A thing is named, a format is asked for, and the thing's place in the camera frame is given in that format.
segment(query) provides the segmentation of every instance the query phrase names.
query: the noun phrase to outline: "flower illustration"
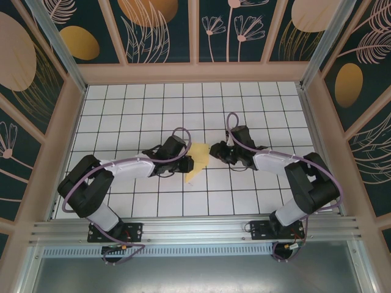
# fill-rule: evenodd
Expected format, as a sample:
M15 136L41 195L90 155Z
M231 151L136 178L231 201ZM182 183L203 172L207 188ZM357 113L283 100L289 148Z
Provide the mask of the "flower illustration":
M239 8L241 6L259 6L263 4L267 4L269 0L257 0L257 1L250 1L250 0L228 0L228 4L231 8Z
M219 16L219 17L213 16L210 18L210 20L207 16L203 17L202 18L202 25L203 25L203 28L205 29L206 34L208 35L210 57L212 58L212 62L214 62L213 53L212 53L212 46L210 43L210 36L221 34L221 33L225 32L225 26L223 26L221 16Z
M246 21L243 22L243 16L235 17L235 30L239 41L238 50L238 62L240 62L240 47L242 42L259 40L265 37L265 31L262 31L263 23L260 17L247 17Z
M16 135L18 128L10 124L9 130L4 121L0 122L0 157L10 159L12 157L12 149L15 146Z
M0 122L0 159L1 158L12 159L17 163L19 163L29 169L32 169L31 166L19 161L18 159L15 159L12 156L17 134L18 134L18 127L17 126L15 126L14 124L11 123L9 128L7 128L7 125L4 121ZM15 174L10 173L10 172L7 172L1 168L0 168L0 173L5 174L13 179L19 180L24 183L29 182L28 180L21 178Z

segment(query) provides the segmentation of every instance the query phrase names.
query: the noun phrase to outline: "dark green panel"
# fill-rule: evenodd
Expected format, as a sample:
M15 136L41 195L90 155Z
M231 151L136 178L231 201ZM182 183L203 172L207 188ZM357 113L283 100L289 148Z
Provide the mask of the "dark green panel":
M348 17L348 20L346 21L345 25L343 26L340 34L338 35L337 39L334 41L333 45L331 46L328 54L326 55L326 57L324 58L322 64L320 65L320 71L323 70L323 68L326 66L327 62L329 61L330 59L330 56L331 54L334 52L334 49L335 47L338 45L338 43L340 42L343 34L345 33L345 30L346 28L349 26L350 22L352 21L352 18L354 17L354 15L356 14L357 12L357 9L360 7L362 3L362 0L357 0L356 4L354 5L353 7L353 10L352 12L350 13L349 17Z
M377 217L391 212L391 102L349 141Z
M375 2L372 1L371 5L369 5L364 15L358 22L357 27L359 27L361 24L363 25L351 34L345 46L341 50L339 57L337 57L330 71L324 78L344 130L347 130L391 84L389 78L391 68L391 56L389 53L389 40L391 34L390 30L387 31L383 29L379 33L380 37L383 37L383 39L382 46L379 46L378 48L384 50L384 58L375 58L375 62L378 63L370 63L367 58L359 59L356 54L357 52L362 52L368 57L373 56L373 51L357 50L357 48L359 43L367 34L373 34L374 32L370 26L370 22L367 21L369 17L371 17L371 10L374 3ZM391 20L390 12L387 12L386 15L387 18ZM365 44L366 47L378 45L379 44L374 42ZM348 63L355 64L359 67L359 70L362 72L363 76L363 85L356 101L350 107L341 107L336 99L335 83L341 68Z
M126 15L122 12L118 0L110 0L110 5L112 8L112 12L114 14L115 22L117 23L118 31L120 34L120 38L122 41L122 45L124 47L124 51L126 52L126 48L128 48L128 54L127 59L129 63L163 63L164 61L167 63L185 63L190 62L190 48L189 48L189 11L188 11L188 0L177 0L178 1L178 10L175 14L174 18L170 20L167 23L167 33L161 33L158 32L159 30L153 30L153 35L160 35L162 37L162 40L168 40L165 45L161 46L163 42L157 42L156 38L148 37L144 38L144 41L142 42L142 28L138 26L136 23L132 23ZM137 6L133 4L134 11L139 11ZM139 43L144 44L144 50L140 50L140 52L143 51L142 54L138 54L137 46L128 46L128 30L126 29L126 24L124 23L124 18L126 23L131 26L133 24L133 28L131 31L134 33L135 38L137 39ZM150 34L151 29L146 28L145 29L145 35Z
M8 235L0 233L0 259L7 244Z
M229 61L238 61L239 44L241 44L240 62L258 62L261 60L274 9L276 7L276 1L267 2L254 0L249 1L249 4L259 5L247 6L244 1L241 3L241 7L232 8L232 17L231 22L229 23L231 7L229 6L228 1L200 0L200 62L212 62L210 50L212 50L213 60L215 62L227 61L228 27L230 27ZM212 17L221 17L221 20L216 23ZM213 32L216 31L216 33L209 38L206 33L207 29ZM253 34L252 37L255 40L239 42L238 33L246 38L251 38L251 35Z
M387 247L391 253L391 228L385 229L382 231L384 239L386 240Z
M37 69L32 84L22 92L12 91L0 84L0 93L42 133L46 133L64 80L9 0L0 2L0 12L12 17L23 26L35 45L37 56Z
M23 180L29 180L41 144L1 109L0 136L5 143L0 145L0 197L6 199L0 199L0 218L13 221L27 188Z

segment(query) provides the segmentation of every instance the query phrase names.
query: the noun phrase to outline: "black grid line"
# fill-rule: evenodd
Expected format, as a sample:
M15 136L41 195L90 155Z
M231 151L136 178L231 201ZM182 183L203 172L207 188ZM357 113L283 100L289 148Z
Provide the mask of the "black grid line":
M264 105L263 105L263 100L262 100L262 96L261 96L261 102L262 102L262 108L264 108ZM266 116L265 116L265 122L266 122L266 127L268 126L268 121L266 119ZM269 132L269 128L268 128L268 134L269 134L269 142L270 142L270 146L272 148L272 144L271 144L271 138L270 138L270 132ZM279 183L279 189L280 189L280 197L281 197L281 202L283 204L283 200L282 200L282 193L281 193L281 184L280 184L280 179L279 177L277 176L277 182Z
M241 94L241 98L242 98L242 106L243 106L243 110L244 110L244 101L243 101L243 93L242 93L242 85L241 85L241 82L239 83L239 89L240 89L240 94ZM244 113L244 124L247 125L247 121L246 121L246 113ZM254 174L254 171L252 171L252 177L254 179L254 187L257 188L257 183L255 182L255 174ZM255 196L257 198L257 204L258 204L258 213L260 214L261 213L261 210L259 208L259 200L258 200L258 193L257 193L257 190L255 190Z

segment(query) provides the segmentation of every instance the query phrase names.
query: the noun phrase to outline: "purple cable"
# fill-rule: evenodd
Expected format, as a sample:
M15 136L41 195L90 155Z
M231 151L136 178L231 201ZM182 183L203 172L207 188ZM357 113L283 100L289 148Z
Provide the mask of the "purple cable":
M86 180L89 176L91 176L92 174L94 174L95 172L103 169L103 168L106 168L106 167L110 167L110 166L114 166L114 165L120 165L120 164L124 164L124 163L127 163L127 162L131 162L131 161L144 161L144 162L154 162L154 163L170 163L170 162L173 162L173 161L176 161L178 159L180 159L181 157L183 157L189 150L190 150L190 147L191 147L191 135L190 135L190 132L183 128L183 127L178 127L178 128L175 128L174 131L172 132L172 134L174 135L178 130L183 130L185 133L187 133L188 137L189 137L189 142L188 142L188 145L187 147L185 148L184 152L182 152L181 154L179 154L177 157L173 157L172 159L168 159L168 160L157 160L157 159L149 159L149 158L146 158L146 157L130 157L128 159L122 159L122 160L117 160L117 161L112 161L110 163L107 163L107 164L103 164L103 165L100 165L99 167L97 168L94 168L92 169L90 172L88 172L87 174L85 174L76 184L75 186L73 186L73 188L69 191L69 193L67 194L67 196L64 198L64 202L62 203L62 210L64 212L67 212L67 213L71 213L71 212L74 212L72 210L68 210L66 208L66 205L68 203L68 200L69 198L73 195L73 193L75 192L75 190L84 182L84 180ZM134 244L134 243L131 243L131 242L124 242L124 241L121 241L121 240L118 240L118 239L115 239L113 237L111 237L108 233L106 233L102 228L100 228L98 225L94 224L92 221L90 221L98 230L100 233L102 233L104 236L106 236L108 239L110 239L111 241L114 241L116 243L119 243L119 244L122 244L122 245L126 245L126 246L135 246L135 247L140 247L139 249L137 249L134 253L132 253L131 255L127 256L126 258L123 258L117 262L114 262L114 263L111 263L111 262L107 262L106 260L106 255L108 253L110 253L112 250L109 250L107 251L104 255L103 255L103 259L104 261L106 261L106 264L111 264L112 266L114 266L115 264L121 264L129 259L131 259L136 253L139 253L141 250L143 250L145 248L145 245L144 244Z
M332 174L330 172L328 172L325 168L323 168L322 166L319 166L318 164L314 163L314 162L311 162L307 159L304 159L303 157L299 157L299 156L292 156L290 154L285 154L285 153L280 153L279 151L272 151L272 150L256 150L255 148L250 148L248 147L247 145L244 145L243 143L241 143L240 141L238 141L233 135L232 135L232 132L231 132L231 128L230 128L230 124L229 124L229 120L230 120L230 117L231 116L235 116L236 117L236 126L237 127L239 125L239 116L234 113L234 112L231 112L228 114L227 116L227 130L228 130L228 133L230 135L230 137L232 138L232 140L234 142L236 142L239 146L241 146L242 148L246 149L246 150L249 150L249 151L252 151L254 153L261 153L261 154L278 154L279 156L284 156L284 157L291 157L292 159L295 159L295 160L299 160L299 161L302 161L302 162L305 162L309 165L311 165L312 167L315 167L317 168L319 171L321 171L322 173L324 173L327 177L330 178L330 180L335 184L335 186L337 187L338 189L338 192L340 194L340 198L339 200L335 203L335 204L332 204L331 206L328 206L328 207L325 207L325 208L320 208L319 210L317 211L323 211L325 209L333 209L333 208L336 208L338 206L341 205L342 203L342 200L343 200L343 190L342 190L342 186L341 184L334 178L334 176L332 176ZM303 239L303 242L305 243L305 241L307 240L307 232L308 232L308 217L310 215L306 215L305 217L301 218L301 220L304 220L305 219L305 235L304 235L304 239ZM285 262L288 262L287 259L283 259L281 258L280 256L276 255L275 253L275 250L276 250L276 247L277 247L277 244L279 242L275 242L273 243L273 247L272 247L272 257L277 260L277 261L285 261ZM299 254L301 248L296 252L296 254L294 256L292 256L289 260L292 261L294 260L297 255Z

